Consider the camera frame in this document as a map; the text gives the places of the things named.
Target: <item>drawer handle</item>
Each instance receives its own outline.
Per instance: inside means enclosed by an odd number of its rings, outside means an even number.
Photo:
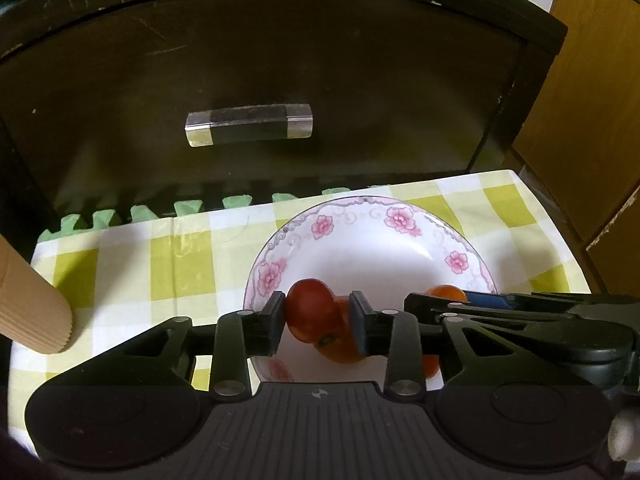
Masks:
[[[307,104],[258,105],[192,112],[184,131],[190,146],[249,140],[305,139],[314,117]]]

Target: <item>pink flower pattern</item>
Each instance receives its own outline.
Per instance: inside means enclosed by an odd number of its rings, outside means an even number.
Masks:
[[[261,296],[270,296],[276,290],[286,267],[287,261],[284,258],[271,264],[263,263],[258,267],[258,293]]]
[[[269,372],[271,373],[271,380],[279,383],[292,383],[293,376],[287,366],[275,357],[269,359]]]
[[[318,215],[316,223],[311,226],[311,234],[316,240],[331,234],[334,230],[334,218],[332,216]]]
[[[422,233],[415,224],[414,212],[408,207],[390,207],[386,210],[385,224],[399,233],[420,236]]]
[[[469,268],[466,253],[451,251],[451,254],[447,256],[444,261],[449,267],[451,267],[451,270],[454,274],[462,274],[464,270],[467,270]]]

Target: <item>checkered tablecloth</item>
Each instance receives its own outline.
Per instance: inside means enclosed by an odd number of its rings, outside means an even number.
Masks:
[[[242,308],[255,257],[297,213],[340,196],[406,200],[439,216],[478,250],[499,292],[588,292],[578,263],[543,207],[513,171],[376,187],[111,227],[41,242],[32,266],[74,310],[68,348],[12,348],[11,435],[33,449],[24,407],[45,380],[173,316],[214,323]],[[193,384],[207,389],[210,357]],[[257,377],[252,375],[252,383]]]

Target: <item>red tomato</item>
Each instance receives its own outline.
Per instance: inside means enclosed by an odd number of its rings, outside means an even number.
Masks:
[[[342,325],[340,306],[334,294],[320,280],[294,283],[287,293],[285,320],[298,341],[313,343]]]
[[[466,301],[466,294],[453,285],[438,285],[432,286],[429,290],[424,292],[429,296],[435,296],[436,298],[444,298],[446,300],[453,301]]]
[[[340,307],[340,314],[342,315],[342,324],[349,326],[349,297],[337,296],[334,302]]]
[[[314,346],[324,357],[334,363],[357,363],[366,357],[358,353],[356,341],[348,326],[341,326],[325,335],[320,341],[314,343]]]

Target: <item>screw head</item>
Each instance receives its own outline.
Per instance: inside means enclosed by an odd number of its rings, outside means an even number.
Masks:
[[[409,397],[420,393],[420,384],[411,379],[400,379],[392,383],[389,389],[396,395]]]
[[[234,379],[220,381],[213,386],[213,391],[224,397],[233,397],[244,392],[244,384]]]

